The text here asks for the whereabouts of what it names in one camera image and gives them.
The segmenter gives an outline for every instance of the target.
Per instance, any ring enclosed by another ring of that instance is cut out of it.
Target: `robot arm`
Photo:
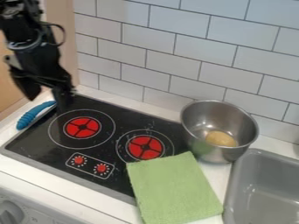
[[[43,11],[36,0],[0,0],[0,30],[14,55],[5,56],[10,75],[24,95],[33,100],[41,86],[52,89],[58,108],[64,110],[72,101],[71,75],[59,64],[59,46],[52,26],[40,21]]]

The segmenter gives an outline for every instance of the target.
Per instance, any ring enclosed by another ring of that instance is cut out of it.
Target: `control panel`
[[[67,159],[66,165],[99,179],[108,179],[115,169],[113,164],[79,152]]]

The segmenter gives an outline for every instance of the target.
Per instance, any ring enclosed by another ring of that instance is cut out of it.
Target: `wooden cabinet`
[[[4,37],[0,32],[0,113],[23,98],[9,76],[8,66],[3,63],[3,56],[11,54],[4,45]]]
[[[61,65],[73,77],[73,84],[78,84],[77,53],[75,45],[75,30],[73,17],[73,0],[45,0],[46,20],[50,23],[62,25],[66,29],[66,42],[60,47]],[[55,37],[60,42],[61,31],[55,30]],[[4,38],[0,34],[0,121],[13,110],[23,106],[27,100],[15,87],[9,76],[8,67],[3,63],[2,57],[11,54],[4,45]]]

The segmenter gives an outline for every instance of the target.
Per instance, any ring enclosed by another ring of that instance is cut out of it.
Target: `red dot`
[[[98,172],[105,172],[107,167],[104,164],[98,164],[97,171]]]
[[[95,136],[101,128],[101,124],[93,118],[77,117],[66,124],[66,133],[70,137],[79,139]]]
[[[83,162],[84,162],[84,158],[83,157],[76,157],[74,159],[74,163],[77,164],[77,165],[81,165],[81,164],[83,164]]]
[[[163,145],[152,136],[137,136],[128,144],[129,153],[143,160],[158,158],[163,153]]]

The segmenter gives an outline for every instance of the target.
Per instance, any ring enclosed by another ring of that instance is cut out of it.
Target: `blue brush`
[[[35,108],[32,108],[28,112],[26,112],[22,117],[17,121],[17,130],[22,130],[26,128],[33,120],[34,118],[44,109],[51,107],[54,105],[55,101],[46,101]]]

